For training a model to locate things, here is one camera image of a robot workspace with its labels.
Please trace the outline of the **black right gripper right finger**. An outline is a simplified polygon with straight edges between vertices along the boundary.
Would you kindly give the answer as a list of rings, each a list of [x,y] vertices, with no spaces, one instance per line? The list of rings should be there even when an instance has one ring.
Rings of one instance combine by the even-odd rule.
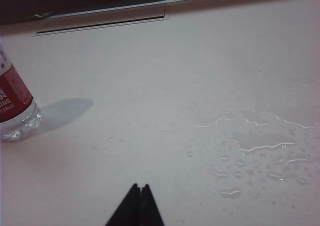
[[[146,184],[140,194],[139,202],[140,226],[164,226],[160,211],[153,197],[151,188]]]

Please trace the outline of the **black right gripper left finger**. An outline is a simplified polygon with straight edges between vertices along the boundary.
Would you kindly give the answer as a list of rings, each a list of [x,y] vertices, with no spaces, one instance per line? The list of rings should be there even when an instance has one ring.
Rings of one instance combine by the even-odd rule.
[[[105,225],[137,226],[140,192],[138,184],[134,183]]]

